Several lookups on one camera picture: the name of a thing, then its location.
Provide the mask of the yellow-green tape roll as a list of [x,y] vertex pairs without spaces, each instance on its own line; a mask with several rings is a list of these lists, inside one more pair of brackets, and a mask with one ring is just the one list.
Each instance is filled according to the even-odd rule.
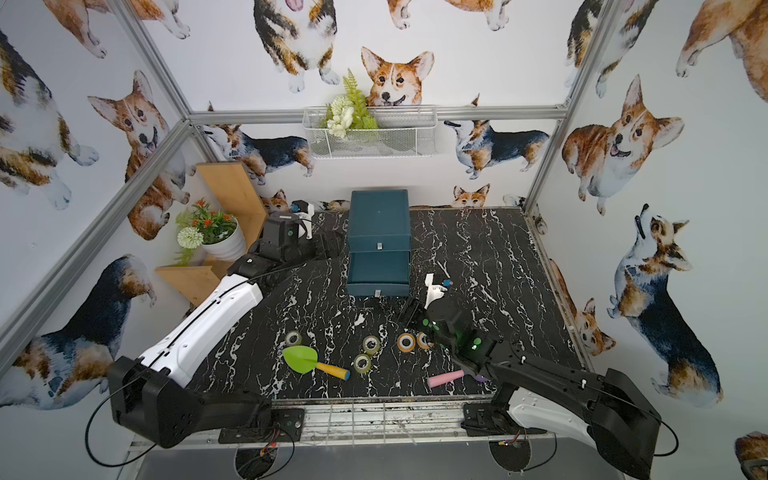
[[286,333],[284,342],[287,347],[301,345],[303,337],[299,331],[292,330]]
[[374,335],[369,335],[363,340],[363,352],[370,356],[375,357],[381,350],[381,340]]
[[367,354],[359,354],[353,361],[353,367],[361,375],[368,374],[372,369],[372,359]]

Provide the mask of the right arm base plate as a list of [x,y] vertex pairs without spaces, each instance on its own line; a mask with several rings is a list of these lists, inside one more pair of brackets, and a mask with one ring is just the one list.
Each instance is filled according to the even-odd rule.
[[512,419],[507,410],[491,403],[465,403],[461,428],[470,437],[546,434],[546,430],[525,428]]

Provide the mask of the orange tape roll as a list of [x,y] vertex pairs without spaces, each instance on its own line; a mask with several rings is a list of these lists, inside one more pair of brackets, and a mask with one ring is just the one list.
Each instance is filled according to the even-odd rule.
[[433,346],[428,336],[424,332],[418,332],[416,335],[417,345],[423,350],[430,350]]
[[412,352],[416,348],[415,336],[411,333],[402,333],[398,336],[396,345],[401,352]]

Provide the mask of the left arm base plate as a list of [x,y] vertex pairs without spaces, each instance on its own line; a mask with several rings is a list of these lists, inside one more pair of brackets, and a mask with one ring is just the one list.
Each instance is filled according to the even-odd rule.
[[268,440],[297,441],[301,438],[305,421],[304,408],[277,408],[270,411],[270,417],[261,414],[250,425],[225,428],[220,431],[220,444],[266,444]]

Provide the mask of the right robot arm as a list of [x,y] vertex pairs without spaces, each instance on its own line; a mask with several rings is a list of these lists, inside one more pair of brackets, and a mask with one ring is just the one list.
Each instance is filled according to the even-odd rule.
[[617,470],[636,479],[650,477],[662,420],[624,373],[609,369],[599,375],[525,353],[474,327],[469,314],[449,298],[425,305],[410,297],[398,321],[447,350],[451,360],[471,376],[480,375],[497,386],[496,427],[510,421],[524,425],[509,413],[512,394],[524,389],[583,421],[586,438]]

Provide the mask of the teal drawer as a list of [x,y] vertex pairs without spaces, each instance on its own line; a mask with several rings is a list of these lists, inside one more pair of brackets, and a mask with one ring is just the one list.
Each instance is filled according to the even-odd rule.
[[410,293],[410,253],[351,253],[347,291],[356,297],[407,297]]

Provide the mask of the yellow-green tape roll front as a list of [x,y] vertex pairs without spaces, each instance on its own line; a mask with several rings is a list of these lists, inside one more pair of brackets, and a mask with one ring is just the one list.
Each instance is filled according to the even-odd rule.
[[353,361],[353,367],[361,375],[368,374],[372,369],[372,359],[367,354],[359,354]]

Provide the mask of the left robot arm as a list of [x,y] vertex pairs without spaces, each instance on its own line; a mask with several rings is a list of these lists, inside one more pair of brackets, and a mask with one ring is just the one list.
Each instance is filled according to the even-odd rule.
[[120,426],[162,448],[216,429],[273,430],[271,402],[259,393],[201,394],[195,372],[222,338],[298,269],[339,256],[343,235],[308,215],[274,214],[260,238],[227,269],[213,292],[139,358],[122,356],[108,371],[109,404]]

